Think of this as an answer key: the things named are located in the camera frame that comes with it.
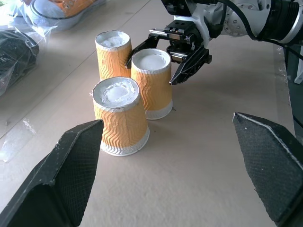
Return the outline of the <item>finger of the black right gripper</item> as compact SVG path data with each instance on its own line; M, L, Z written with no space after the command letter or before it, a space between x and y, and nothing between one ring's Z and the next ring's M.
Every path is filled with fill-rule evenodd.
M125 68L131 68L132 57L139 51L149 48L156 48L158 45L159 40L166 40L166 38L159 36L159 35L149 35L149 37L143 41L140 45L135 47L131 53L128 55L127 61L125 63Z
M212 55L209 54L209 50L200 46L179 64L179 67L169 84L177 85L184 83L191 76L195 75L204 64L209 64L211 61Z

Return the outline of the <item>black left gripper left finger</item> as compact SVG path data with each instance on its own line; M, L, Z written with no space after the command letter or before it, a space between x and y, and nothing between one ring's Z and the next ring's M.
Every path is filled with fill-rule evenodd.
M0 214L2 227L78 227L95 181L104 123L66 131Z

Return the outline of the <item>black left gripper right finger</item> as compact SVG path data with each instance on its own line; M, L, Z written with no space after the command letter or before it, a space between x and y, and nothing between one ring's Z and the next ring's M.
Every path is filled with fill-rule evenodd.
M246 171L278 227L303 225L303 146L284 126L235 112Z

